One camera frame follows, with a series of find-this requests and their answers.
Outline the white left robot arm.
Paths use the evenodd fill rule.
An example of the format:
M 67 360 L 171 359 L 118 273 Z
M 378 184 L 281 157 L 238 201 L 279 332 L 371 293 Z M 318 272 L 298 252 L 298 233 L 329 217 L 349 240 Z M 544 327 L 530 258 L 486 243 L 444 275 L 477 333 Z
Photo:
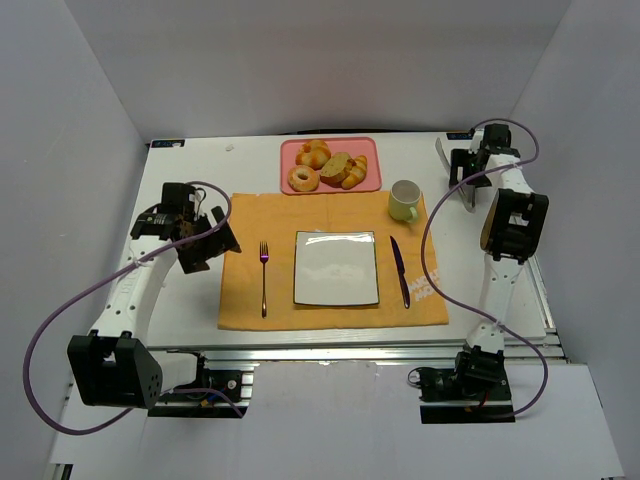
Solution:
M 202 378 L 194 353 L 147 348 L 159 293 L 174 265 L 184 274 L 208 270 L 208 260 L 241 247 L 229 225 L 228 208 L 203 213 L 202 182 L 168 182 L 161 200 L 144 210 L 130 232 L 129 264 L 89 333 L 67 347 L 84 404 L 151 409 L 162 394 Z

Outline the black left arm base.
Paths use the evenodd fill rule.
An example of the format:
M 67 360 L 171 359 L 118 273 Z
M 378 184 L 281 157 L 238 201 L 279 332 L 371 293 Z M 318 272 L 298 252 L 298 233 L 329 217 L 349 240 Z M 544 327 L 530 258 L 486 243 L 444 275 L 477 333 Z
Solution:
M 234 405 L 245 414 L 252 395 L 254 367 L 197 358 L 196 378 L 164 394 L 149 411 L 150 417 L 239 419 Z

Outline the sliced loaf bread piece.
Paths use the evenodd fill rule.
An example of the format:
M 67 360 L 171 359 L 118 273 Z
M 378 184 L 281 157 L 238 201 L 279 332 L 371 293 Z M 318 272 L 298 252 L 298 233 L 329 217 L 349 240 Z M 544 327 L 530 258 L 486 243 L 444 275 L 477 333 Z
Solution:
M 320 170 L 321 182 L 328 185 L 340 184 L 349 176 L 352 165 L 353 160 L 348 153 L 335 153 Z

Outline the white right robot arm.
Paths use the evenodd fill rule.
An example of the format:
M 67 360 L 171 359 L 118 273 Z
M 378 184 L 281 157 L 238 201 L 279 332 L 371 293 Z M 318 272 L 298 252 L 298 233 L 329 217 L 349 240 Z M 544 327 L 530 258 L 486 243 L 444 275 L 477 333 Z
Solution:
M 495 189 L 479 240 L 484 252 L 479 310 L 486 316 L 467 336 L 452 379 L 468 397 L 486 394 L 502 381 L 507 311 L 522 269 L 537 250 L 549 207 L 548 197 L 525 180 L 520 163 L 505 123 L 472 129 L 470 145 L 450 152 L 449 185 L 459 188 L 468 210 L 475 209 L 478 189 Z

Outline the metal serving tongs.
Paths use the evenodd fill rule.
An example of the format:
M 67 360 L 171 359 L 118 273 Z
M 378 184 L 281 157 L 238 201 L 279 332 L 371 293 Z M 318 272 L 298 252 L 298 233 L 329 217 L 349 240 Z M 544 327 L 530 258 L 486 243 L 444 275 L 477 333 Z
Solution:
M 435 149 L 449 178 L 450 156 L 445 152 L 441 137 L 438 137 L 436 139 Z M 474 213 L 476 210 L 476 200 L 477 200 L 476 188 L 472 186 L 468 186 L 467 184 L 464 184 L 457 189 L 457 192 L 463 202 L 465 209 L 469 213 Z

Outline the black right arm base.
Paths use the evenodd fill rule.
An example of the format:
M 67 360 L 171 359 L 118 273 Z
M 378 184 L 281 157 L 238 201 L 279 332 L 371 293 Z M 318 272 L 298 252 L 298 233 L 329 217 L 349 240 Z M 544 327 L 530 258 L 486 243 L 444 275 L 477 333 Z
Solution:
M 475 346 L 458 353 L 452 368 L 417 367 L 407 375 L 420 391 L 424 425 L 492 424 L 515 421 L 504 352 Z

